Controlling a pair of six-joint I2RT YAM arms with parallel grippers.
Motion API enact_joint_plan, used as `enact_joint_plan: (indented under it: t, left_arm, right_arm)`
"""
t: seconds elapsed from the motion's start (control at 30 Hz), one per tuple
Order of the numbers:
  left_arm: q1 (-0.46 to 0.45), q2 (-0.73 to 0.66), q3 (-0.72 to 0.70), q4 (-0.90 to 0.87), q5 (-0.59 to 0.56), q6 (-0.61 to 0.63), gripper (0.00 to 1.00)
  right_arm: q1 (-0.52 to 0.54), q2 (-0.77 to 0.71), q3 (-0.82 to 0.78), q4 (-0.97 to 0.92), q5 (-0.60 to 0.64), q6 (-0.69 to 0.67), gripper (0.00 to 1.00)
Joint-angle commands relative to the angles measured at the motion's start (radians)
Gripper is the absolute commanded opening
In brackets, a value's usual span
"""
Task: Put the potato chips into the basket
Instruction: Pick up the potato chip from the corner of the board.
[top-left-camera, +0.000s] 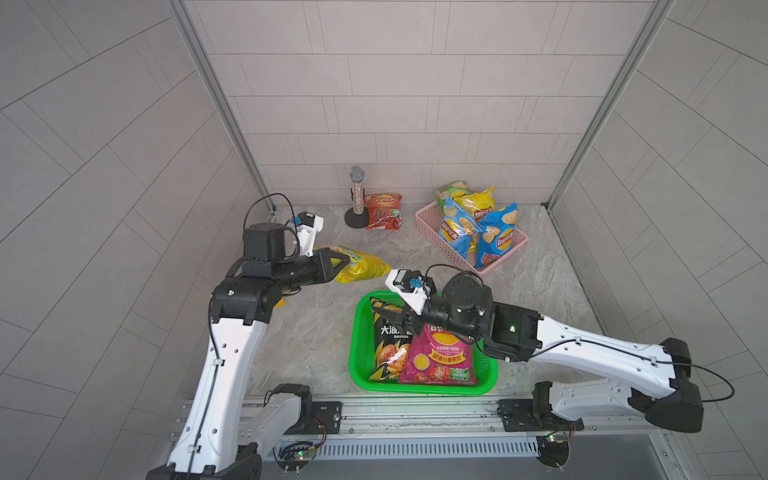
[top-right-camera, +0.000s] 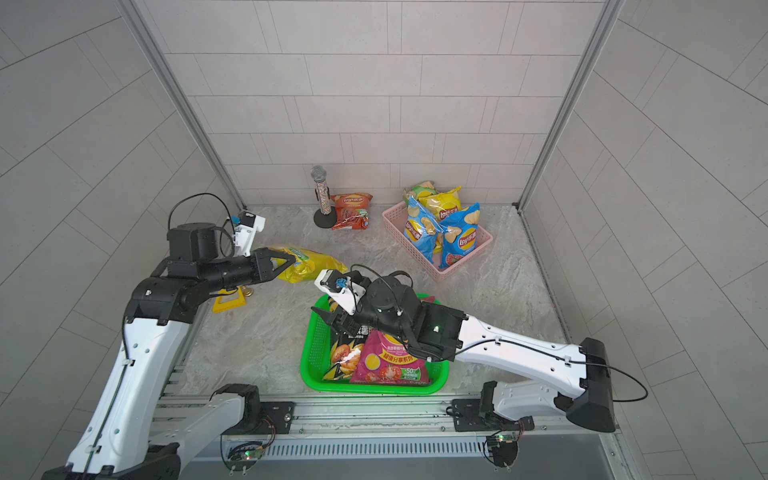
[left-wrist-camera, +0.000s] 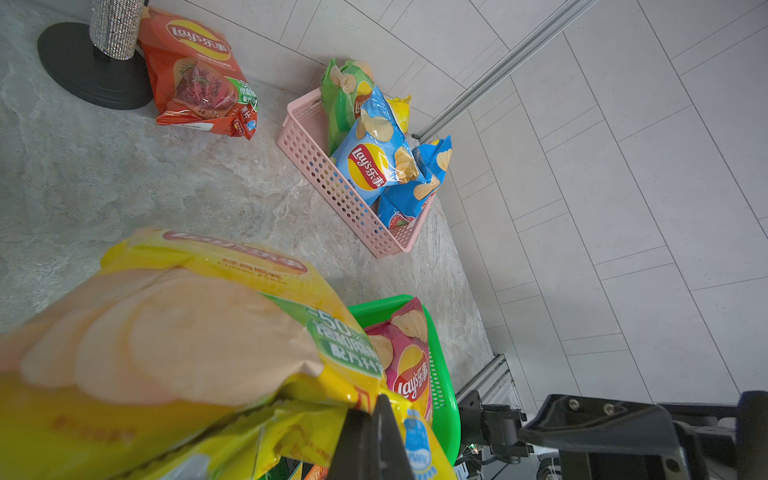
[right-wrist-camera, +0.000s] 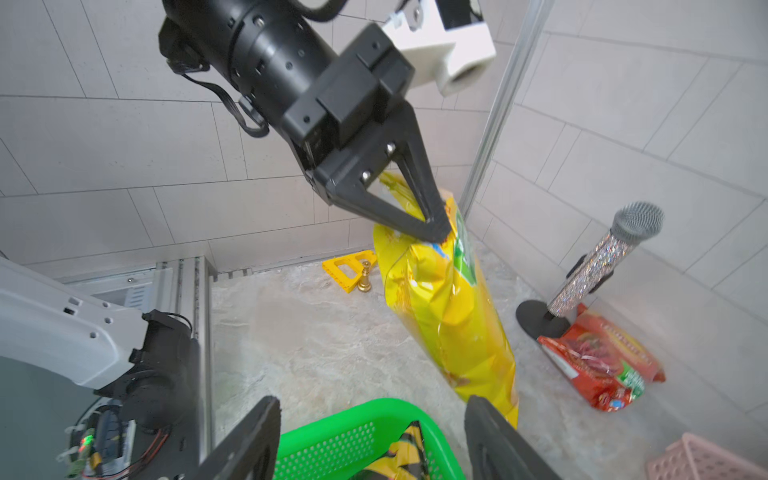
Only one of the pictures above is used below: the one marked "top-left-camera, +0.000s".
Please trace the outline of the black orange snack bag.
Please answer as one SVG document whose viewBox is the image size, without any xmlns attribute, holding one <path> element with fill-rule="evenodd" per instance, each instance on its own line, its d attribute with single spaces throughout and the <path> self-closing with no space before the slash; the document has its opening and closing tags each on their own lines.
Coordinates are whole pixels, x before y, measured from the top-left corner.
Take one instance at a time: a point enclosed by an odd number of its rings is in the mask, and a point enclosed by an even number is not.
<svg viewBox="0 0 768 480">
<path fill-rule="evenodd" d="M 396 381 L 409 357 L 413 336 L 376 336 L 374 334 L 374 369 L 370 381 Z"/>
</svg>

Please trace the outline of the yellow chips bag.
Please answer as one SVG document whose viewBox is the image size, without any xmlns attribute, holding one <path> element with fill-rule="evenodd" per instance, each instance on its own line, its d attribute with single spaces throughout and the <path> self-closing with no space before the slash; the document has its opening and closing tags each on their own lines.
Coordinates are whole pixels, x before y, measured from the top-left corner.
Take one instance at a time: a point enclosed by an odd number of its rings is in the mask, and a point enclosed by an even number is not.
<svg viewBox="0 0 768 480">
<path fill-rule="evenodd" d="M 496 210 L 494 190 L 495 187 L 490 187 L 483 191 L 459 196 L 455 199 L 455 202 L 465 212 L 470 214 L 475 221 L 479 222 Z"/>
<path fill-rule="evenodd" d="M 335 281 L 341 284 L 348 284 L 362 280 L 372 280 L 386 276 L 391 267 L 381 258 L 351 249 L 342 245 L 330 247 L 337 253 L 343 253 L 350 259 L 346 265 L 335 277 Z"/>
</svg>

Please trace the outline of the green plastic basket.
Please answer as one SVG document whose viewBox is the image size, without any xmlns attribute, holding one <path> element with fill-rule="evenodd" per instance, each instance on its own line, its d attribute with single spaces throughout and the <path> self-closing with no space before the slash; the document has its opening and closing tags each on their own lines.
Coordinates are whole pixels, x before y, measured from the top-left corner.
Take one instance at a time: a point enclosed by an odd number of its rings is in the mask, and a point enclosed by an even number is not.
<svg viewBox="0 0 768 480">
<path fill-rule="evenodd" d="M 358 302 L 350 340 L 348 361 L 349 374 L 352 380 L 362 389 L 388 394 L 410 395 L 444 395 L 444 396 L 479 396 L 486 394 L 496 385 L 499 368 L 495 359 L 486 357 L 474 346 L 473 369 L 477 377 L 475 385 L 448 386 L 425 384 L 401 384 L 396 380 L 370 381 L 374 370 L 374 323 L 370 298 L 378 298 L 399 306 L 404 301 L 396 294 L 387 290 L 373 291 L 364 295 Z"/>
</svg>

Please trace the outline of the pink chips bag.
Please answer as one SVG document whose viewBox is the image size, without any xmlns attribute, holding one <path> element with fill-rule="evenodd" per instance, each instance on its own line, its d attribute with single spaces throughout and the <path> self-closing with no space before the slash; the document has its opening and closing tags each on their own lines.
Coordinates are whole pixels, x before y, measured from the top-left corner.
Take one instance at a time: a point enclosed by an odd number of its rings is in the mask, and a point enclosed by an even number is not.
<svg viewBox="0 0 768 480">
<path fill-rule="evenodd" d="M 477 383 L 475 348 L 456 335 L 426 325 L 413 340 L 400 375 L 402 384 L 468 386 Z"/>
</svg>

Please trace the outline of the red chips bag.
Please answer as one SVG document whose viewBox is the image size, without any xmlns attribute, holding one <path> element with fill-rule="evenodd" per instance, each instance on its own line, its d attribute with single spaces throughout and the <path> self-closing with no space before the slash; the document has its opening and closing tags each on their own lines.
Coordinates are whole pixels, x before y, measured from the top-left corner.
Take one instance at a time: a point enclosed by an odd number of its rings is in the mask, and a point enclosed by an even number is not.
<svg viewBox="0 0 768 480">
<path fill-rule="evenodd" d="M 402 225 L 400 210 L 402 196 L 398 193 L 379 193 L 365 196 L 369 214 L 367 230 L 398 230 Z"/>
</svg>

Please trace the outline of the light blue chips bag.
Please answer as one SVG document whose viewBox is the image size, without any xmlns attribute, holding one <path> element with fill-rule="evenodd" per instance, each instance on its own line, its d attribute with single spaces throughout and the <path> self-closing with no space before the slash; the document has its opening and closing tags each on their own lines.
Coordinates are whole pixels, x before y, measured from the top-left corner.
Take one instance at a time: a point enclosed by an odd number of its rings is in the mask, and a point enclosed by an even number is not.
<svg viewBox="0 0 768 480">
<path fill-rule="evenodd" d="M 453 198 L 447 197 L 444 200 L 440 235 L 461 258 L 467 258 L 472 239 L 478 230 L 479 226 L 472 215 Z"/>
</svg>

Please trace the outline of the green cucumber chips bag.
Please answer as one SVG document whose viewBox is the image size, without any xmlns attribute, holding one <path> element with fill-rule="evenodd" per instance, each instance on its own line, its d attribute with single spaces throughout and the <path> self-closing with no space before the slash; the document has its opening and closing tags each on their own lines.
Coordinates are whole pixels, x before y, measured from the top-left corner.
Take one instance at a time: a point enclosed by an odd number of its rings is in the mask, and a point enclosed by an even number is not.
<svg viewBox="0 0 768 480">
<path fill-rule="evenodd" d="M 464 181 L 458 180 L 436 191 L 436 202 L 440 210 L 444 209 L 447 198 L 456 199 L 470 194 L 470 190 Z"/>
</svg>

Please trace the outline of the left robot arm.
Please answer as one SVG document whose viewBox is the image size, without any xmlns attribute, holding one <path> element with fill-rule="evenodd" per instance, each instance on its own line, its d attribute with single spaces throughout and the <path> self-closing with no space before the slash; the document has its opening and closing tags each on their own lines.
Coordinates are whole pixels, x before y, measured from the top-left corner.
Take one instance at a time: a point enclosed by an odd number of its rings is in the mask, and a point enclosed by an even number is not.
<svg viewBox="0 0 768 480">
<path fill-rule="evenodd" d="M 280 384 L 253 417 L 252 440 L 239 425 L 255 353 L 276 305 L 288 292 L 332 281 L 348 255 L 317 249 L 321 217 L 302 212 L 288 225 L 259 223 L 243 231 L 243 255 L 213 290 L 208 352 L 194 401 L 166 464 L 150 479 L 257 479 L 262 456 L 290 431 L 313 420 L 306 385 Z"/>
</svg>

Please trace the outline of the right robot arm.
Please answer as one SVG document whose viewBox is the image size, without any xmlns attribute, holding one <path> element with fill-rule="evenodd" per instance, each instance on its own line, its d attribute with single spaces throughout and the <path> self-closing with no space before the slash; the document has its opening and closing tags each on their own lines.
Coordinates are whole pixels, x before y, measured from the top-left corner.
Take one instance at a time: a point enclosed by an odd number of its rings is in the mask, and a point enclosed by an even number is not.
<svg viewBox="0 0 768 480">
<path fill-rule="evenodd" d="M 479 344 L 491 359 L 558 364 L 596 375 L 581 383 L 537 383 L 527 412 L 517 416 L 522 422 L 542 430 L 575 430 L 585 417 L 634 415 L 665 430 L 702 429 L 704 402 L 691 380 L 695 366 L 682 340 L 642 344 L 581 330 L 495 301 L 491 288 L 467 271 L 443 290 L 431 277 L 405 269 L 390 272 L 386 286 L 404 306 L 373 310 L 404 333 L 417 335 L 431 326 Z"/>
</svg>

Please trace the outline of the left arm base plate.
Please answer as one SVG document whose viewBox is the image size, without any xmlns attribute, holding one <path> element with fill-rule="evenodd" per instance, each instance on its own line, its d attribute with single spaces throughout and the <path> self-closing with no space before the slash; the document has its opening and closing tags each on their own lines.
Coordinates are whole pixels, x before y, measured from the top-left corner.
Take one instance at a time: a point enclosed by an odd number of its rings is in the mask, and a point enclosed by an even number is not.
<svg viewBox="0 0 768 480">
<path fill-rule="evenodd" d="M 299 422 L 286 431 L 287 435 L 338 434 L 343 403 L 339 401 L 313 402 L 311 409 L 302 408 Z"/>
</svg>

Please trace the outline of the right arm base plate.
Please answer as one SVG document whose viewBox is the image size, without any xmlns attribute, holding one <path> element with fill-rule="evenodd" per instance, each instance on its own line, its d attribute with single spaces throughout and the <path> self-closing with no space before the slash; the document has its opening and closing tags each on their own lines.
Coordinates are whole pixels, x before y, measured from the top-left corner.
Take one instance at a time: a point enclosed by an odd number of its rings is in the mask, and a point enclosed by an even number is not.
<svg viewBox="0 0 768 480">
<path fill-rule="evenodd" d="M 565 420 L 551 412 L 537 413 L 532 399 L 501 399 L 497 402 L 497 415 L 507 433 L 544 432 L 545 434 L 552 434 L 565 432 L 566 434 L 573 434 L 584 430 L 582 420 Z"/>
</svg>

